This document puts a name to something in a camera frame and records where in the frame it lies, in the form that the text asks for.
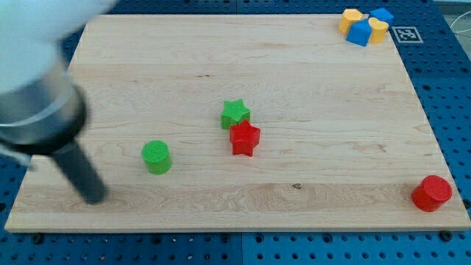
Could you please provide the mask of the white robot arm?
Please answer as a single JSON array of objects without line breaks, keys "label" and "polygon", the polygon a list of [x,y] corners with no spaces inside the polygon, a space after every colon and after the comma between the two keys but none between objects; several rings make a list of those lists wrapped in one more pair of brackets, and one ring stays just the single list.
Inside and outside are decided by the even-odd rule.
[{"label": "white robot arm", "polygon": [[1,2],[1,153],[29,165],[49,156],[88,204],[107,188],[76,137],[88,109],[60,42],[116,0]]}]

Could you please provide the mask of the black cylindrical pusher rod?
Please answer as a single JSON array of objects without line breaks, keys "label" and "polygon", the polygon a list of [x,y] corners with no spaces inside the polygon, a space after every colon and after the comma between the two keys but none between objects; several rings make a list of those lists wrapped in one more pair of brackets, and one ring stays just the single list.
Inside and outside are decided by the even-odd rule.
[{"label": "black cylindrical pusher rod", "polygon": [[50,158],[87,204],[95,205],[105,200],[107,187],[76,141],[53,152]]}]

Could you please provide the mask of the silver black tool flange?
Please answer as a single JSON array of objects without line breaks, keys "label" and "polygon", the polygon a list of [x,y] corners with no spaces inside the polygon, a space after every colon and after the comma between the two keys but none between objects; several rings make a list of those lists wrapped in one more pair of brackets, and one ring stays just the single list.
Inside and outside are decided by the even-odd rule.
[{"label": "silver black tool flange", "polygon": [[62,59],[44,74],[1,92],[1,155],[29,165],[33,155],[50,155],[74,142],[87,107]]}]

